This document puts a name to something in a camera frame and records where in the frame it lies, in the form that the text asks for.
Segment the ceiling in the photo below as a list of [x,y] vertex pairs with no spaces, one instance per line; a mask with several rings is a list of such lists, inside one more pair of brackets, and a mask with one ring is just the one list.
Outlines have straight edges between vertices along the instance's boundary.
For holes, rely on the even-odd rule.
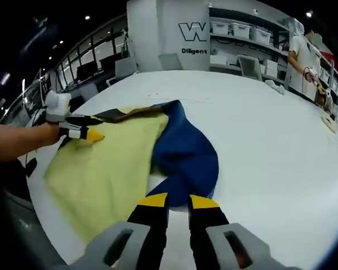
[[[52,4],[51,8],[32,7],[31,11],[21,12],[20,4],[2,7],[3,15],[0,18],[0,75],[11,73],[10,83],[1,91],[0,96],[17,96],[16,89],[23,78],[30,81],[39,68],[55,66],[75,44],[90,34],[106,21],[126,12],[127,1],[116,1],[115,7],[103,8],[102,2],[92,1],[84,7],[71,6],[64,9],[59,3]],[[331,1],[331,5],[319,6],[314,1],[275,1],[262,0],[261,2],[281,10],[282,12],[300,20],[306,28],[318,31],[323,42],[338,56],[338,4]],[[305,13],[313,10],[311,19]],[[45,34],[40,33],[39,24],[45,21]]]

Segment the chair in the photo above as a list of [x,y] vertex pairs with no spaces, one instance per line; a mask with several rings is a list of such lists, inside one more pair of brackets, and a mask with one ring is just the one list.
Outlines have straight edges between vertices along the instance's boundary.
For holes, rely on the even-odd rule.
[[165,53],[159,55],[159,61],[163,70],[183,70],[177,53]]
[[243,77],[259,80],[261,82],[263,81],[258,58],[246,55],[238,55],[238,60],[242,69]]
[[96,72],[97,72],[97,64],[95,61],[91,61],[78,67],[77,79],[84,81],[93,76]]
[[115,62],[115,78],[122,80],[137,72],[136,61],[134,57],[127,57]]

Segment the window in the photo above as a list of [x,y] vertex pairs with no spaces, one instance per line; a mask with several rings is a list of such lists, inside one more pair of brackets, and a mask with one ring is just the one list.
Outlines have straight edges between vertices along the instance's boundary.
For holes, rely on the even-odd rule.
[[126,17],[122,17],[117,21],[114,21],[112,23],[112,26],[114,28],[114,32],[120,32],[121,30],[123,30],[124,28],[128,28],[128,21]]
[[92,55],[92,50],[87,51],[86,53],[84,53],[83,56],[81,56],[81,64],[82,65],[89,63],[91,61],[94,61],[94,56]]
[[65,79],[64,79],[64,73],[61,69],[61,65],[59,65],[57,67],[57,75],[59,76],[59,81],[61,83],[61,85],[63,86],[63,89],[65,89],[67,87]]
[[87,49],[91,46],[90,38],[86,39],[81,45],[79,46],[79,53],[82,55]]
[[120,37],[117,37],[115,39],[115,47],[116,47],[117,53],[122,52],[123,45],[124,45],[124,36],[121,35]]
[[77,77],[77,70],[78,70],[78,67],[80,66],[78,52],[77,52],[76,49],[73,52],[71,52],[71,54],[69,55],[69,61],[70,61],[70,65],[72,66],[72,71],[73,71],[74,79],[76,79],[76,77]]
[[98,68],[101,68],[101,63],[100,63],[101,59],[114,54],[113,45],[111,41],[100,44],[94,49],[94,51],[95,51],[95,57],[96,57],[96,64]]
[[74,80],[74,78],[72,76],[72,72],[70,71],[69,59],[68,58],[66,58],[63,61],[63,68],[64,68],[64,75],[65,75],[65,78],[66,78],[66,82],[68,84],[70,84]]
[[100,29],[98,32],[96,32],[92,37],[94,40],[94,44],[110,36],[111,28],[112,28],[111,25],[107,25],[104,28]]

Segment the blue cloth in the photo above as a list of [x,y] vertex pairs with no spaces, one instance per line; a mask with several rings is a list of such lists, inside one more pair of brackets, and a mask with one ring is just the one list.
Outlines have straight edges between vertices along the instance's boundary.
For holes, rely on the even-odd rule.
[[212,196],[218,178],[218,157],[204,134],[185,117],[179,100],[162,103],[167,127],[154,145],[152,164],[168,177],[148,195],[168,193],[170,207],[187,204],[190,194]]

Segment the w logo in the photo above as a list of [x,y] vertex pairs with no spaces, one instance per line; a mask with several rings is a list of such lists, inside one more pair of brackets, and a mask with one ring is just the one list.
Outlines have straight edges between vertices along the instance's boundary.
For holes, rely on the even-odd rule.
[[206,22],[203,25],[199,22],[192,22],[190,25],[187,22],[182,22],[178,25],[185,41],[195,41],[196,38],[199,41],[207,41]]

